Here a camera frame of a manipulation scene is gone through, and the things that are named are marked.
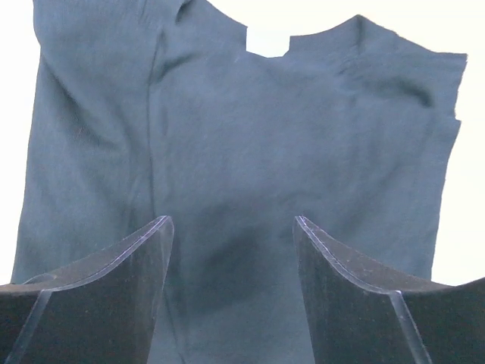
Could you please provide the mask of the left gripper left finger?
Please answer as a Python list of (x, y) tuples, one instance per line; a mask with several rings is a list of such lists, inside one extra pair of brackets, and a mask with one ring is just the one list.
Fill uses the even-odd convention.
[(3, 363), (145, 363), (174, 239), (161, 216), (105, 249), (1, 287)]

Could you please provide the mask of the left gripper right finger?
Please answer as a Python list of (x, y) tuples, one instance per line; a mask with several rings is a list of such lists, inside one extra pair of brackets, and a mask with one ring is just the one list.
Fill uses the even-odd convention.
[(407, 275), (303, 216), (293, 239), (315, 362), (483, 363), (483, 280), (448, 286)]

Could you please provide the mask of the black floral t-shirt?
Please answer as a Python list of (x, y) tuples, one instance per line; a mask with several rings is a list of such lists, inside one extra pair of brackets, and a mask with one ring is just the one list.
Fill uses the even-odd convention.
[(264, 58), (206, 1), (42, 0), (33, 22), (13, 282), (169, 215), (149, 362), (311, 363), (297, 215), (430, 278), (466, 55), (357, 15)]

